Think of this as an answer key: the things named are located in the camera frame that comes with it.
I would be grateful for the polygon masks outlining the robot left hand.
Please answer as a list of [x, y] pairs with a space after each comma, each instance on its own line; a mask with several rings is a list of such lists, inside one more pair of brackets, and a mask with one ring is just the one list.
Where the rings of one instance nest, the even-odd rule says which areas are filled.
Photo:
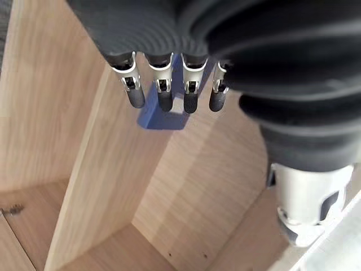
[[171, 68], [183, 64], [183, 107], [197, 109], [215, 64], [209, 107], [239, 91], [258, 124], [268, 187], [289, 243], [308, 247], [338, 217], [360, 151], [359, 1], [68, 1], [130, 104], [144, 107], [135, 56], [153, 70], [160, 108], [173, 106]]

